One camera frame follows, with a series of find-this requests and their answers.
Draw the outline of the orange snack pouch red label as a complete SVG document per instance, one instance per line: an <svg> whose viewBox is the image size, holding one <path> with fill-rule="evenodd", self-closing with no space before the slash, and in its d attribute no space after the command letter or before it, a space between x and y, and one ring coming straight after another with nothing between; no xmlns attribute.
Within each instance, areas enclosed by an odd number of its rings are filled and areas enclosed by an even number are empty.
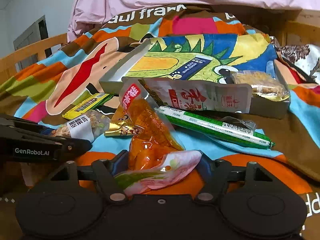
<svg viewBox="0 0 320 240"><path fill-rule="evenodd" d="M115 176L127 196L160 190L182 181L198 165L202 152L185 150L174 128L138 81L125 83L120 105L138 129L132 137L128 170Z"/></svg>

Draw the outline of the clear mixed nut packet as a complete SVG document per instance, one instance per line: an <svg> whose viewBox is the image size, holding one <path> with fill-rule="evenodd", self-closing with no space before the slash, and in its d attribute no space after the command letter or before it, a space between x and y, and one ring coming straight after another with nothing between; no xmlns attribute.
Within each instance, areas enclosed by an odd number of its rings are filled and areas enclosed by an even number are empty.
<svg viewBox="0 0 320 240"><path fill-rule="evenodd" d="M105 131L108 131L110 122L111 119L108 116L96 110L89 110L53 130L50 135L53 137L85 139L93 142Z"/></svg>

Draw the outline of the gold foil snack packet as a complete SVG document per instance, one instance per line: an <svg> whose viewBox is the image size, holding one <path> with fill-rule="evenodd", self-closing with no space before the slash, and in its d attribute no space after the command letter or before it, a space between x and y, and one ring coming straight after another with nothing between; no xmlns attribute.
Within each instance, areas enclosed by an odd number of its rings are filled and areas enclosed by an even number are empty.
<svg viewBox="0 0 320 240"><path fill-rule="evenodd" d="M141 133L143 129L133 123L123 107L119 106L109 123L109 128L104 132L105 137L133 136Z"/></svg>

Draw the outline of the green white sausage stick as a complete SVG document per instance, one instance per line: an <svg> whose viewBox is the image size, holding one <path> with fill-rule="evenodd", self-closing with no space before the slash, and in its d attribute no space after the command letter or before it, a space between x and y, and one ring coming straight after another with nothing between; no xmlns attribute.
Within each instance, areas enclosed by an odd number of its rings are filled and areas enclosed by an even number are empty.
<svg viewBox="0 0 320 240"><path fill-rule="evenodd" d="M242 147L268 150L275 145L266 135L253 132L248 128L242 128L168 106L161 106L157 111L166 116L167 119L176 126L215 137L219 140L231 142Z"/></svg>

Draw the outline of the colourful monkey print blanket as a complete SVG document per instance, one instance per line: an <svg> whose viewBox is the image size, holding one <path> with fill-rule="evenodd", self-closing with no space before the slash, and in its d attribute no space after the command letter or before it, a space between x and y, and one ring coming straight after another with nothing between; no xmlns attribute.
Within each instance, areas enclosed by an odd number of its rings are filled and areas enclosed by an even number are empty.
<svg viewBox="0 0 320 240"><path fill-rule="evenodd" d="M76 104L103 89L99 80L127 54L127 46L143 38L203 34L263 34L217 5L171 4L126 12L69 42L54 55L1 83L1 112L56 128ZM282 64L275 65L290 92L281 119L248 114L260 132L275 143L271 150L247 150L179 129L186 148L233 164L260 161L305 200L308 216L302 235L319 239L319 85L306 83Z"/></svg>

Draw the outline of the yellow green snack bar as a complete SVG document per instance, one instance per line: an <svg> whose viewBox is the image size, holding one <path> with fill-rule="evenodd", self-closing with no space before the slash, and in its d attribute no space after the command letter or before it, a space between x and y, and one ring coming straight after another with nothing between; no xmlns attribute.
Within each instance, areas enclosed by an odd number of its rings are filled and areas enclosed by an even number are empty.
<svg viewBox="0 0 320 240"><path fill-rule="evenodd" d="M105 102L111 100L113 97L114 95L112 94L95 93L67 111L62 115L62 117L67 120L75 119L85 114L89 110L96 109L97 107L102 106Z"/></svg>

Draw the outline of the white red chinese snack bag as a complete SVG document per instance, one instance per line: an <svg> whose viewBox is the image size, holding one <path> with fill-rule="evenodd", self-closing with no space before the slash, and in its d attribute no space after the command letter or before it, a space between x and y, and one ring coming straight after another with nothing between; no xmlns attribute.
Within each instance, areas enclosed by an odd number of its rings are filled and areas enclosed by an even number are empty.
<svg viewBox="0 0 320 240"><path fill-rule="evenodd" d="M252 88L248 84L219 84L169 78L123 79L119 97L124 108L128 108L133 99L146 98L147 95L159 106L181 110L248 113Z"/></svg>

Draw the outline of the clear bag brown floss snack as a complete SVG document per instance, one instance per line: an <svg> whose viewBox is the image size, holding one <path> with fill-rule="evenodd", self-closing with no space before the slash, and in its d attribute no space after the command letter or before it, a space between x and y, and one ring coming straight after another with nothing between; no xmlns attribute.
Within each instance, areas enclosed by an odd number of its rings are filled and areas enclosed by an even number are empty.
<svg viewBox="0 0 320 240"><path fill-rule="evenodd" d="M231 78L235 84L249 84L254 96L275 102L284 101L290 97L285 86L265 72L242 70L232 72Z"/></svg>

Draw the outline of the colourful dinosaur tin tray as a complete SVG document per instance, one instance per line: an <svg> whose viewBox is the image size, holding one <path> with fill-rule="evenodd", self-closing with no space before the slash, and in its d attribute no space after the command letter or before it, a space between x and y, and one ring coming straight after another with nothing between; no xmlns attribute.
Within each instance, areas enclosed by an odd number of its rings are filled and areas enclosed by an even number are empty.
<svg viewBox="0 0 320 240"><path fill-rule="evenodd" d="M268 36L263 34L203 34L143 38L127 46L127 54L100 79L103 90L117 94L123 79L169 78L235 84L232 72L265 72L287 88L275 65L277 55ZM290 104L254 96L248 114L281 119Z"/></svg>

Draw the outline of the grey door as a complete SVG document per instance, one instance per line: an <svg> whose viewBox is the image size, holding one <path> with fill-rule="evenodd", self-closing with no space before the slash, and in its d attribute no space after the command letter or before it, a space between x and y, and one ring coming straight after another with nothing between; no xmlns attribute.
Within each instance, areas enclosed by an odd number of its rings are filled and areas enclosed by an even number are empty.
<svg viewBox="0 0 320 240"><path fill-rule="evenodd" d="M43 15L13 41L14 49L21 49L35 42L45 40L48 37L46 18Z"/></svg>

